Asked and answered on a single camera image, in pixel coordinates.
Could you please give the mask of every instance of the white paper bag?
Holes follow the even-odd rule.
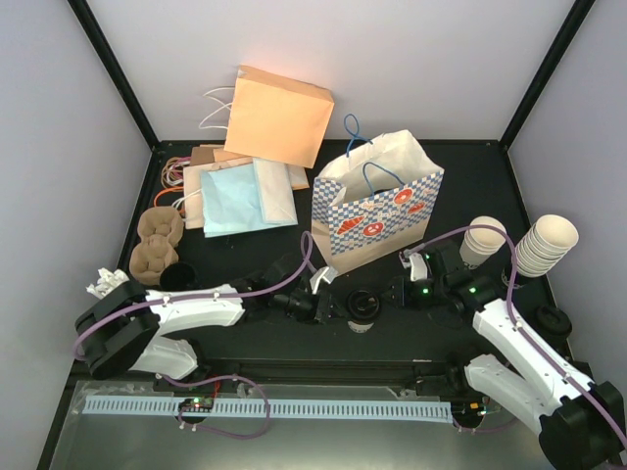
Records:
[[[324,260],[341,274],[421,240],[443,176],[408,130],[333,160],[313,183],[312,234]]]

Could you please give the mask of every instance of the orange paper bag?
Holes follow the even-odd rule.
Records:
[[[224,150],[312,168],[333,105],[329,90],[242,66]]]

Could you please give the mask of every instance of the white paper cup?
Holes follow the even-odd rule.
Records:
[[[500,247],[491,247],[491,248],[485,248],[482,245],[477,244],[477,242],[475,242],[474,240],[472,240],[470,238],[470,236],[468,235],[468,232],[465,233],[465,235],[463,236],[463,241],[465,242],[466,245],[468,245],[468,247],[470,247],[474,252],[476,253],[480,253],[483,255],[493,255],[494,253],[496,253]]]
[[[465,243],[465,240],[461,244],[461,247],[459,247],[459,255],[461,256],[461,260],[464,262],[468,269],[476,269],[493,254],[494,253],[477,253]]]
[[[499,228],[502,231],[506,232],[506,228],[503,227],[503,224],[500,223],[493,217],[489,217],[487,215],[482,215],[480,217],[475,218],[470,222],[470,225],[491,225],[493,227]],[[466,232],[468,238],[474,242],[474,244],[478,247],[484,249],[499,249],[503,243],[506,242],[506,239],[503,238],[498,232],[494,230],[490,230],[489,228],[475,228],[468,230]]]
[[[498,220],[485,215],[475,218],[470,222],[470,225],[491,225],[506,231],[506,228]],[[489,228],[467,230],[463,234],[463,243],[459,247],[459,255],[468,269],[475,269],[496,253],[505,241],[503,235]]]
[[[533,232],[547,249],[568,251],[579,241],[579,232],[570,220],[554,214],[540,217]]]
[[[534,278],[534,277],[540,277],[540,276],[544,276],[546,274],[546,272],[542,272],[542,271],[527,271],[527,269],[525,269],[522,266],[519,266],[516,271],[518,271],[519,274],[525,276],[525,277],[529,277],[529,278]]]
[[[530,245],[536,252],[542,253],[547,257],[560,257],[570,250],[569,248],[555,248],[547,245],[536,234],[535,227],[535,225],[531,227],[531,230],[529,230],[525,236],[525,240],[527,241],[527,244]]]
[[[520,243],[518,245],[521,247],[521,249],[524,249],[525,252],[529,254],[529,256],[543,259],[546,261],[559,261],[566,253],[568,253],[568,251],[566,250],[559,255],[548,254],[543,248],[538,247],[538,245],[535,244],[535,242],[532,240],[532,237],[523,238],[522,240],[520,240]]]
[[[518,272],[526,277],[546,274],[578,240],[577,229],[567,219],[543,215],[516,245]]]
[[[518,262],[525,267],[535,268],[535,269],[551,269],[557,261],[545,261],[541,259],[534,258],[529,256],[523,249],[520,247],[516,248],[516,257],[518,258]]]

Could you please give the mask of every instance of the blue and white checkered pattern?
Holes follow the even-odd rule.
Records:
[[[327,223],[327,210],[344,185],[330,179],[316,178],[313,181],[312,219]]]
[[[331,238],[331,255],[336,256],[357,248],[380,242],[397,232],[417,225],[431,216],[444,172],[440,171],[400,188],[377,194],[370,198],[353,201],[341,206],[330,207],[342,185],[336,181],[316,179],[313,184],[314,220],[328,224]],[[403,204],[396,204],[397,194],[411,189],[411,197]],[[408,210],[424,203],[424,207],[412,214]],[[355,227],[338,235],[338,230],[347,220],[363,216]],[[364,230],[371,224],[382,223],[383,229],[374,236],[366,236]]]

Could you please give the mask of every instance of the printed logo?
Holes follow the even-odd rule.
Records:
[[[349,220],[344,220],[342,222],[342,225],[340,225],[340,228],[338,228],[337,234],[342,235],[343,233],[346,233],[349,230],[357,227],[360,223],[363,222],[363,219],[364,219],[363,215],[360,215],[359,217],[351,218]]]
[[[424,209],[425,204],[424,203],[418,203],[415,206],[411,206],[408,210],[408,213],[416,213],[416,212],[420,212]]]
[[[411,196],[413,196],[413,190],[411,188],[404,189],[394,197],[394,204],[407,203],[410,201]]]
[[[367,211],[373,211],[375,208],[382,208],[383,207],[383,203],[374,203],[372,201],[363,201],[360,204],[360,207],[362,209],[367,210]]]
[[[374,237],[383,231],[383,222],[374,222],[366,226],[363,235],[366,237]]]

